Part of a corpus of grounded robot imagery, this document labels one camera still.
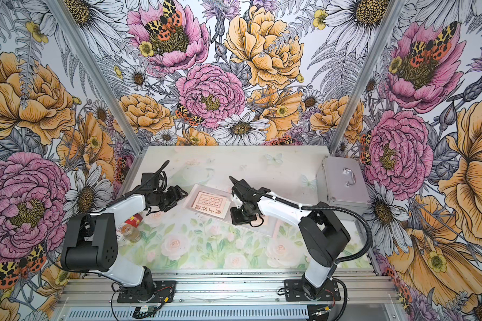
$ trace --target black cable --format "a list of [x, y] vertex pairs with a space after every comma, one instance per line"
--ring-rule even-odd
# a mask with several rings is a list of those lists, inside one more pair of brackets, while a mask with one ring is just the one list
[[[117, 290], [114, 289], [114, 284], [117, 284], [119, 286], [119, 288]], [[112, 301], [114, 301], [114, 295], [116, 294], [116, 292], [120, 292], [121, 288], [122, 288], [122, 285], [120, 283], [118, 283], [118, 282], [111, 283], [111, 289], [112, 289], [111, 312], [112, 312], [112, 315], [114, 316], [114, 318], [116, 319], [116, 321], [120, 321], [120, 320], [118, 320], [118, 318], [116, 317], [116, 314], [114, 313], [114, 310], [112, 309]]]
[[275, 197], [273, 198], [274, 196], [272, 195], [268, 195], [266, 193], [262, 193], [260, 192], [259, 190], [257, 189], [254, 189], [252, 188], [251, 186], [248, 186], [248, 185], [244, 185], [243, 183], [241, 183], [240, 181], [237, 181], [235, 178], [233, 178], [232, 176], [229, 176], [230, 180], [235, 183], [235, 184], [239, 184], [241, 186], [243, 186], [244, 188], [250, 190], [251, 192], [253, 193], [256, 193], [260, 196], [264, 196], [264, 197], [267, 197], [267, 198], [271, 198], [271, 199], [274, 199], [276, 201], [279, 201], [283, 204], [286, 204], [292, 208], [295, 208], [295, 209], [301, 209], [303, 211], [317, 211], [317, 210], [331, 210], [331, 211], [337, 211], [337, 212], [341, 212], [341, 213], [345, 213], [345, 214], [348, 214], [348, 215], [351, 215], [353, 217], [355, 217], [359, 222], [361, 222], [362, 226], [364, 227], [364, 230], [366, 231], [366, 243], [364, 244], [364, 247], [362, 249], [360, 249], [359, 252], [355, 253], [355, 254], [352, 254], [352, 255], [348, 255], [348, 256], [343, 256], [343, 257], [340, 257], [340, 258], [337, 258], [335, 261], [334, 261], [334, 265], [332, 266], [332, 268], [330, 269], [329, 273], [328, 273], [328, 278], [330, 278], [332, 276], [332, 274], [334, 273], [334, 271], [336, 270], [336, 267], [339, 263], [341, 262], [346, 262], [346, 261], [351, 261], [351, 260], [355, 260], [355, 259], [358, 259], [360, 258], [361, 256], [363, 256], [364, 254], [366, 254], [366, 252], [373, 246], [373, 236], [371, 234], [371, 227], [370, 225], [366, 222], [365, 219], [362, 218], [362, 216], [360, 216], [359, 214], [355, 213], [354, 211], [352, 211], [351, 209], [345, 209], [345, 208], [340, 208], [340, 207], [331, 207], [331, 206], [303, 206], [302, 208], [300, 208], [298, 206], [298, 204], [295, 204], [293, 202], [289, 202], [288, 200], [285, 200], [285, 199], [282, 199], [280, 197]]
[[248, 224], [250, 224], [250, 226], [251, 226], [252, 228], [258, 228], [258, 227], [260, 227], [261, 225], [264, 224], [264, 219], [263, 219], [263, 217], [262, 217], [260, 214], [259, 214], [259, 218], [260, 218], [261, 220], [263, 220], [263, 221], [262, 221], [259, 225], [257, 225], [256, 227], [252, 225], [252, 221], [248, 222]]
[[335, 278], [335, 277], [333, 277], [332, 279], [334, 281], [336, 281], [337, 283], [340, 283], [341, 286], [343, 287], [343, 291], [344, 291], [343, 305], [341, 306], [341, 311], [339, 311], [339, 314], [336, 316], [336, 318], [332, 320], [332, 321], [338, 321], [343, 316], [343, 313], [344, 313], [345, 309], [347, 308], [348, 291], [347, 291], [347, 285], [343, 281], [341, 281], [340, 279]]

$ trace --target card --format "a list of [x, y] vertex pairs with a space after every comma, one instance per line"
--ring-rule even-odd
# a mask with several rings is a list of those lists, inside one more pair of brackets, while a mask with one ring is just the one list
[[193, 209], [195, 211], [221, 219], [224, 219], [227, 215], [229, 206], [230, 201], [226, 197], [204, 192], [198, 192], [195, 202], [193, 203]]

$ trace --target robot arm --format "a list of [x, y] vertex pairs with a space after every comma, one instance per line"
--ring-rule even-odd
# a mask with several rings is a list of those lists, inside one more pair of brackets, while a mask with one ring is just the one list
[[187, 196], [179, 186], [167, 188], [163, 169], [168, 163], [166, 161], [155, 173], [143, 173], [142, 184], [104, 209], [70, 218], [61, 253], [61, 265], [65, 270], [106, 276], [124, 288], [132, 288], [139, 294], [137, 300], [153, 296], [150, 269], [135, 265], [118, 253], [116, 228], [131, 216], [152, 207], [166, 212]]
[[[230, 209], [234, 225], [246, 224], [256, 220], [257, 216], [268, 215], [300, 228], [312, 257], [302, 278], [303, 290], [310, 300], [315, 300], [325, 281], [334, 273], [336, 258], [350, 241], [346, 228], [325, 203], [319, 203], [317, 209], [307, 211], [305, 208], [314, 207], [297, 205], [269, 189], [255, 190], [244, 180], [238, 181], [233, 177], [230, 177], [230, 180], [234, 184], [232, 200], [235, 207]], [[321, 230], [318, 224], [325, 227]]]

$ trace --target pink rose print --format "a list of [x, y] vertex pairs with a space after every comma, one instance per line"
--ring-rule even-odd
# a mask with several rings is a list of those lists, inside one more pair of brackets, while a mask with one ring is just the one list
[[[45, 240], [64, 218], [64, 195], [71, 188], [64, 170], [33, 152], [0, 161], [0, 263], [18, 261]], [[46, 251], [63, 241], [66, 225], [48, 235]]]
[[205, 127], [217, 128], [219, 121], [240, 114], [244, 109], [241, 81], [235, 74], [217, 66], [194, 66], [175, 85], [180, 93], [180, 103], [190, 113], [203, 117]]
[[371, 165], [365, 169], [368, 183], [379, 182], [398, 200], [413, 196], [432, 169], [434, 154], [427, 139], [421, 117], [410, 110], [386, 110], [372, 130]]

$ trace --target black mounting plate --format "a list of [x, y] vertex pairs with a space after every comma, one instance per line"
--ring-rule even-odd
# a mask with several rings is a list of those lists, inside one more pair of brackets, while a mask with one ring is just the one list
[[[309, 301], [309, 299], [304, 294], [302, 285], [303, 285], [303, 282], [301, 279], [284, 280], [284, 289], [287, 292], [286, 301], [288, 302]], [[333, 301], [332, 294], [326, 290], [334, 294], [334, 300], [336, 301], [341, 300], [341, 294], [339, 293], [339, 287], [337, 282], [327, 280], [323, 285], [323, 290], [321, 291], [320, 298], [317, 301]]]
[[154, 280], [155, 295], [148, 301], [139, 300], [140, 293], [135, 288], [122, 288], [118, 295], [118, 303], [161, 303], [166, 298], [168, 298], [166, 303], [171, 303], [173, 302], [176, 283], [176, 281]]

